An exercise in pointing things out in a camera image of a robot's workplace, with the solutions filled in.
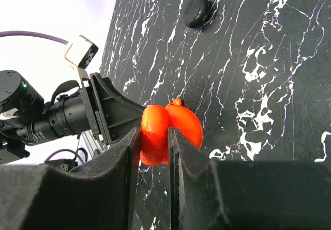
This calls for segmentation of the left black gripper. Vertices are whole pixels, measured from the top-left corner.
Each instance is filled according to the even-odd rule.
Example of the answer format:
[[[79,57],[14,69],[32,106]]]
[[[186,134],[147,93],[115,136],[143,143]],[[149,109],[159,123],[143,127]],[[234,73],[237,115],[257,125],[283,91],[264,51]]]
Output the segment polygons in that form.
[[[123,96],[110,78],[92,73],[83,79],[80,95],[61,95],[49,109],[40,94],[20,93],[15,137],[34,146],[91,130],[97,140],[111,145],[141,125],[144,106]]]

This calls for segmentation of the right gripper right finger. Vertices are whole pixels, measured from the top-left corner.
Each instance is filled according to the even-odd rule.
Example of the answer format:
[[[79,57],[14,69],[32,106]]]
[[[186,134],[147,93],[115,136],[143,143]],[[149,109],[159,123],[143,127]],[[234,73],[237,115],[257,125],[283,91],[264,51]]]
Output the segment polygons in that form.
[[[322,163],[215,161],[168,129],[171,229],[330,229]]]

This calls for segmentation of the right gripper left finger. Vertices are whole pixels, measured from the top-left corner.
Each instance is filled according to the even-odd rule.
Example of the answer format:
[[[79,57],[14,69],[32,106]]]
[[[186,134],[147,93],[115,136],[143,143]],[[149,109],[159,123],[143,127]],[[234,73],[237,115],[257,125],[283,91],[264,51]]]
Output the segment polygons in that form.
[[[131,229],[140,130],[62,172],[49,165],[1,166],[1,229]]]

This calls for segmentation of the black round charging case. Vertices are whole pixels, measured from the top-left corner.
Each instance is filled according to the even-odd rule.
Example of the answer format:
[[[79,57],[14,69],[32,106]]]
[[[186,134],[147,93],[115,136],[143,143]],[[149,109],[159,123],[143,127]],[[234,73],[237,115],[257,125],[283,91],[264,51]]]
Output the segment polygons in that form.
[[[203,27],[209,19],[212,8],[211,0],[189,0],[182,12],[184,24],[192,29]]]

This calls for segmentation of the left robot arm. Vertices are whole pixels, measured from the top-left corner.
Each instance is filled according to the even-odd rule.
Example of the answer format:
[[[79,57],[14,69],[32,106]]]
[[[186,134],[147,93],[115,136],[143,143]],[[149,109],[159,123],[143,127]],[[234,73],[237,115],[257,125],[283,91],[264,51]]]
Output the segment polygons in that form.
[[[26,146],[85,131],[111,145],[140,127],[144,109],[99,73],[83,79],[82,86],[76,80],[61,84],[44,102],[18,72],[1,71],[1,164],[27,158]]]

